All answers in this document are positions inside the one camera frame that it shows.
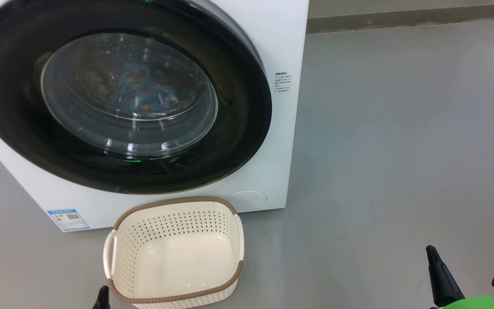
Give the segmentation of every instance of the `white laundry basket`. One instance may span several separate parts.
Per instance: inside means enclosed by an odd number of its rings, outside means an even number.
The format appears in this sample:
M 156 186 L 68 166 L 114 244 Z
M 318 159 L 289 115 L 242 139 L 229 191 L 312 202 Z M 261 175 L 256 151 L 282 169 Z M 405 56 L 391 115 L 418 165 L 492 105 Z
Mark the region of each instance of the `white laundry basket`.
M 121 301 L 146 309 L 184 309 L 229 297 L 243 254 L 243 227 L 232 205 L 221 198 L 191 197 L 124 213 L 106 239 L 103 261 L 108 286 Z

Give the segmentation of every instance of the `energy label sticker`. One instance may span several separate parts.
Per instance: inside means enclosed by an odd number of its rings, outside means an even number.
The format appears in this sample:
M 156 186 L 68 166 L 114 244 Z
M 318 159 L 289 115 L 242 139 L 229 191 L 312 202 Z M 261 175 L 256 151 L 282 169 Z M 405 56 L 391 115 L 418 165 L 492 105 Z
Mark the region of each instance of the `energy label sticker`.
M 86 230 L 89 225 L 75 209 L 47 211 L 64 231 Z

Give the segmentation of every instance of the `gray floor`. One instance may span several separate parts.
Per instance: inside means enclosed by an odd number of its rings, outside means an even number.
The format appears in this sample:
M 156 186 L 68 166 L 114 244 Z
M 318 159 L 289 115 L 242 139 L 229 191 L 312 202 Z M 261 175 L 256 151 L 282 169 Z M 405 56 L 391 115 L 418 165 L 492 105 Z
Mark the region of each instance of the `gray floor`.
M 494 293 L 494 22 L 312 35 L 302 74 L 288 207 L 241 215 L 207 308 L 428 308 L 427 244 Z M 92 307 L 107 233 L 61 233 L 0 164 L 0 308 Z

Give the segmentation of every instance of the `washing machine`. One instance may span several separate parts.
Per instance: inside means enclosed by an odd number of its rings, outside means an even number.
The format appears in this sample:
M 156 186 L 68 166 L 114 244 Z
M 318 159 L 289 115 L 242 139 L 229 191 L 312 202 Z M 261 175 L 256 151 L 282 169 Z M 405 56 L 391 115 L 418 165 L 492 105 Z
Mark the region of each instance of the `washing machine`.
M 62 231 L 170 198 L 281 209 L 307 10 L 0 0 L 0 161 Z

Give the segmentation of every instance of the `small circular panel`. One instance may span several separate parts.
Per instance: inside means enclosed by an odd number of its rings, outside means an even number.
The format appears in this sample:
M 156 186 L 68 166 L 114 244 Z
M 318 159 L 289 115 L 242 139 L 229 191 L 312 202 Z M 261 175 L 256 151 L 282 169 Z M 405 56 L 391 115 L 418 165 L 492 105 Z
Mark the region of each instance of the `small circular panel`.
M 41 90 L 70 133 L 126 157 L 161 157 L 202 139 L 217 95 L 199 66 L 155 39 L 125 33 L 80 37 L 47 61 Z
M 232 194 L 227 198 L 238 211 L 253 211 L 262 209 L 268 197 L 258 191 L 242 191 Z

